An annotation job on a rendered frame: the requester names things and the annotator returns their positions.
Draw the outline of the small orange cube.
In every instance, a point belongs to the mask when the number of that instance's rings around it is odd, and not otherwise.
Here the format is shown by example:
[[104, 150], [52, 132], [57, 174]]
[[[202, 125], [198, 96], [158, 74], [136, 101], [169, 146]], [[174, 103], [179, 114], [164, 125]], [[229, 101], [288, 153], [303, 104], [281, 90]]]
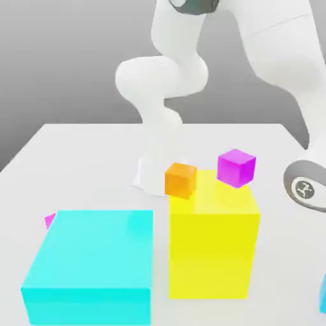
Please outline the small orange cube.
[[165, 172], [165, 194], [188, 199], [197, 185], [195, 166], [173, 163]]

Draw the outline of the small magenta cube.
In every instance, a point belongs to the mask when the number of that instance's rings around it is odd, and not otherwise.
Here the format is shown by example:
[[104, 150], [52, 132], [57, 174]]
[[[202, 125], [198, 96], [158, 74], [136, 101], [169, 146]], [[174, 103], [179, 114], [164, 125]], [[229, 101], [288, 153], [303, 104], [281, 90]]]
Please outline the small magenta cube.
[[256, 157], [238, 149], [218, 156], [216, 178], [234, 188], [241, 188], [252, 181]]

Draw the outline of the small blue cube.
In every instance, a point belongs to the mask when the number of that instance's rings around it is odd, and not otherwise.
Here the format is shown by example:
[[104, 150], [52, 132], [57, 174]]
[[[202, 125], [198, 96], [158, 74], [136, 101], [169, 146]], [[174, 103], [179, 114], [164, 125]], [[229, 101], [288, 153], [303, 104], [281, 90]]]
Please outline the small blue cube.
[[321, 313], [326, 314], [326, 274], [323, 277], [323, 281], [320, 287], [319, 309]]

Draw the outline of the large yellow box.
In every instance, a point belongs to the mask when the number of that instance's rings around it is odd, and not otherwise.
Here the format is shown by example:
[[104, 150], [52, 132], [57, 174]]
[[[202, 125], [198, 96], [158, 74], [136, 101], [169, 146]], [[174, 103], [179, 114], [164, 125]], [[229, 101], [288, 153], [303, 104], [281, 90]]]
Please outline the large yellow box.
[[169, 198], [170, 298], [245, 299], [259, 222], [249, 186], [198, 171], [190, 199]]

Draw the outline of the large cyan box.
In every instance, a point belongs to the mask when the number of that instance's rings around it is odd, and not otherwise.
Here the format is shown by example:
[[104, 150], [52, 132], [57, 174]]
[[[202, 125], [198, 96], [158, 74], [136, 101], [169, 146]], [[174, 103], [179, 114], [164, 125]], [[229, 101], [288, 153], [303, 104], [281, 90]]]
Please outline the large cyan box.
[[153, 212], [61, 210], [21, 286], [38, 326], [149, 326]]

